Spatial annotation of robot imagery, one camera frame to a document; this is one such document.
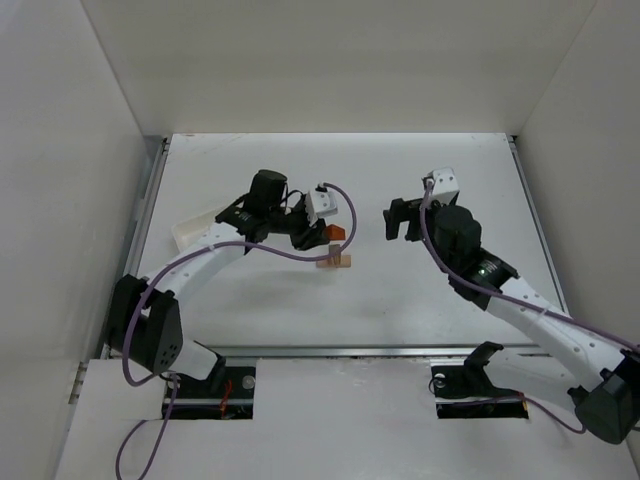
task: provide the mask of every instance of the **bolt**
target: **bolt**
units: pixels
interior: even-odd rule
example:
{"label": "bolt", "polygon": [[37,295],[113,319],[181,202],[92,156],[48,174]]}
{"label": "bolt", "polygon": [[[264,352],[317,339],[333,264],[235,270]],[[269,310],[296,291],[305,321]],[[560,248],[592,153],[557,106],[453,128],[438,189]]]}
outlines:
{"label": "bolt", "polygon": [[447,377],[444,373],[436,373],[433,376],[433,384],[436,386],[436,388],[444,388],[447,386],[447,382],[445,381],[446,379]]}
{"label": "bolt", "polygon": [[251,375],[245,375],[242,378],[242,388],[244,388],[245,390],[251,390],[255,386],[256,386],[255,377]]}

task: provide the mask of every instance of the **screw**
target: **screw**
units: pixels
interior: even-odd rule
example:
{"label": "screw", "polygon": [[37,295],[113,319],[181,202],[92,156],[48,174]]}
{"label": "screw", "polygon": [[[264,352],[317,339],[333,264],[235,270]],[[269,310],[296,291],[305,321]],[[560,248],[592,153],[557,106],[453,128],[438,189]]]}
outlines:
{"label": "screw", "polygon": [[447,377],[444,373],[436,373],[433,376],[433,384],[436,386],[436,388],[444,388],[447,386],[447,382],[445,381],[446,379]]}
{"label": "screw", "polygon": [[256,386],[255,377],[251,375],[245,375],[242,378],[242,388],[244,388],[245,390],[251,390],[255,386]]}

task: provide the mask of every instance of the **white wall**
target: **white wall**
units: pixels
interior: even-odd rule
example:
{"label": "white wall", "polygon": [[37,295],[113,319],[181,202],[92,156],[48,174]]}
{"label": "white wall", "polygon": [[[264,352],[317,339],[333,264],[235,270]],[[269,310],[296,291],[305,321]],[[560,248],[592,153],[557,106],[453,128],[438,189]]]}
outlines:
{"label": "white wall", "polygon": [[594,0],[83,0],[147,133],[518,132]]}
{"label": "white wall", "polygon": [[639,88],[640,3],[600,0],[518,139],[572,313],[637,343]]}
{"label": "white wall", "polygon": [[79,0],[0,2],[0,465],[51,473],[144,144]]}

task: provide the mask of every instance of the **white table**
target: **white table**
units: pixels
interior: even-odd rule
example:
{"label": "white table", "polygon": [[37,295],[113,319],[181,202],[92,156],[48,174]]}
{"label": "white table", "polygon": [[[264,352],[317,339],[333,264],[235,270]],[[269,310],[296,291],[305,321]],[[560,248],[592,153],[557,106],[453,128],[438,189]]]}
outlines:
{"label": "white table", "polygon": [[[260,168],[270,168],[287,175],[291,188],[329,181],[347,190],[359,216],[348,252],[353,267],[319,270],[252,252],[182,306],[193,338],[217,346],[528,343],[459,298],[420,243],[404,241],[404,233],[385,240],[382,211],[394,198],[421,196],[421,178],[443,166],[455,169],[459,204],[482,224],[484,246],[558,304],[504,134],[175,135],[139,273],[177,254],[174,224],[228,205]],[[348,227],[348,209],[340,208],[332,220]],[[284,237],[267,244],[291,249]]]}
{"label": "white table", "polygon": [[[573,435],[533,407],[530,421],[438,420],[425,362],[261,360],[254,419],[172,420],[147,478],[638,478],[626,444]],[[162,391],[159,380],[129,387],[117,360],[92,361],[57,480],[114,479],[118,447],[138,419],[158,418]],[[138,478],[159,428],[154,421],[132,437],[125,478]]]}

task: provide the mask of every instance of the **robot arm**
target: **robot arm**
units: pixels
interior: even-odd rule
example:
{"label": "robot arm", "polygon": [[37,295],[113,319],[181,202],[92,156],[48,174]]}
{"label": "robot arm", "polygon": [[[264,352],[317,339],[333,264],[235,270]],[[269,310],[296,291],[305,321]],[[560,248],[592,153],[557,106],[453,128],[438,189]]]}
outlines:
{"label": "robot arm", "polygon": [[[283,206],[286,187],[284,175],[260,170],[253,178],[249,192],[223,210],[193,245],[156,271],[140,278],[127,275],[120,279],[109,309],[107,344],[123,351],[129,322],[141,294],[148,288],[148,279],[163,273],[135,326],[129,357],[155,375],[170,370],[202,381],[205,388],[214,390],[225,360],[185,337],[180,305],[184,305],[220,270],[250,251],[245,246],[210,248],[212,245],[245,241],[260,243],[270,233],[289,235],[296,250],[329,243],[324,218],[338,211],[335,194],[319,186],[301,194],[298,203],[287,209]],[[210,248],[210,251],[202,253],[203,248]]]}
{"label": "robot arm", "polygon": [[[640,419],[640,357],[616,343],[549,315],[565,316],[509,264],[481,247],[480,224],[456,205],[453,170],[424,179],[425,199],[396,199],[385,210],[387,240],[408,222],[405,239],[422,240],[442,262],[449,284],[464,299],[505,320],[553,358],[519,357],[487,342],[465,361],[474,391],[510,388],[573,411],[594,435],[620,443]],[[423,237],[424,223],[428,238]],[[512,299],[532,304],[535,310]]]}

